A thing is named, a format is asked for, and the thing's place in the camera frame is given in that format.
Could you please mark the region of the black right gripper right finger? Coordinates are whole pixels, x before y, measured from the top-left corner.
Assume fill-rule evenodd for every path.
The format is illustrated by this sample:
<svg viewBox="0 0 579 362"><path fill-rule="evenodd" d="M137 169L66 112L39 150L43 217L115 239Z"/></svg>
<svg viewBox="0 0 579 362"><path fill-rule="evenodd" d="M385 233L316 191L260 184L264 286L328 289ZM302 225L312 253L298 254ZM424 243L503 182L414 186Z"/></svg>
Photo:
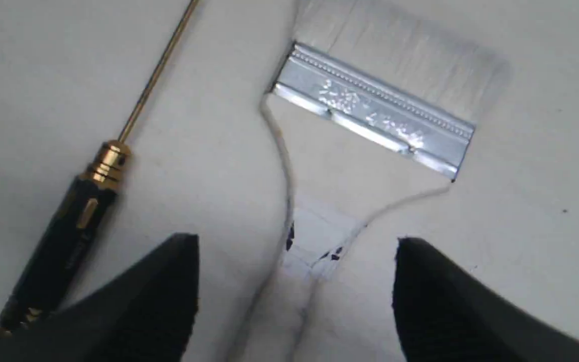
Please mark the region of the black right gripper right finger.
<svg viewBox="0 0 579 362"><path fill-rule="evenodd" d="M579 340L519 309L426 240L399 239L392 308L408 361L579 361Z"/></svg>

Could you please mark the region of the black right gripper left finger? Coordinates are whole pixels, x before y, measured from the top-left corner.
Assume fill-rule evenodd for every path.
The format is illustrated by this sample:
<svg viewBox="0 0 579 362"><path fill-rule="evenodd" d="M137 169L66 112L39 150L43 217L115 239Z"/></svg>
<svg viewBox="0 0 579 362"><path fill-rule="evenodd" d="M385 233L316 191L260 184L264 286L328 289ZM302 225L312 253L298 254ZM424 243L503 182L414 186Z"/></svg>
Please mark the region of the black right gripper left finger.
<svg viewBox="0 0 579 362"><path fill-rule="evenodd" d="M180 361L199 279L199 236L173 234L87 298L0 340L0 361Z"/></svg>

